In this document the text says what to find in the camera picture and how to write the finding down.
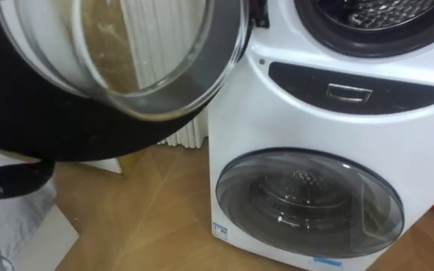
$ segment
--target glass door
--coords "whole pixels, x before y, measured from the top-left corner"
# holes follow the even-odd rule
[[[248,0],[4,0],[20,55],[63,90],[141,120],[201,108],[243,53]]]
[[[329,154],[269,149],[229,163],[216,188],[241,230],[286,251],[348,258],[390,246],[403,207],[379,175]]]

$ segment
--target label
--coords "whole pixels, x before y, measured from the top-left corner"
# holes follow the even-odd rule
[[[213,223],[212,232],[214,236],[219,237],[222,240],[227,241],[227,228],[223,227],[216,222]]]
[[[330,260],[321,257],[313,258],[313,265],[319,271],[338,271],[343,270],[343,262]]]

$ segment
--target laminate floor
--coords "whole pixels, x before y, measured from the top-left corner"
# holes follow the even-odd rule
[[[57,271],[287,271],[210,232],[207,149],[154,146],[131,178],[57,166],[57,204],[81,234]],[[434,211],[369,271],[434,271]]]

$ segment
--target white washing machine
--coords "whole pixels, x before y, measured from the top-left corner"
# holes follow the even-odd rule
[[[303,23],[326,25],[317,7],[268,2],[270,28],[210,105],[212,231],[303,269],[363,271],[434,204],[434,40],[326,41]]]
[[[0,1],[1,149],[121,156],[212,98],[232,245],[362,271],[434,203],[434,0]]]

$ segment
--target white radiator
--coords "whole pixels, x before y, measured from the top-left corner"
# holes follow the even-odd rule
[[[202,22],[205,0],[121,0],[140,87],[168,75],[187,55]],[[200,148],[207,137],[207,113],[160,142]]]

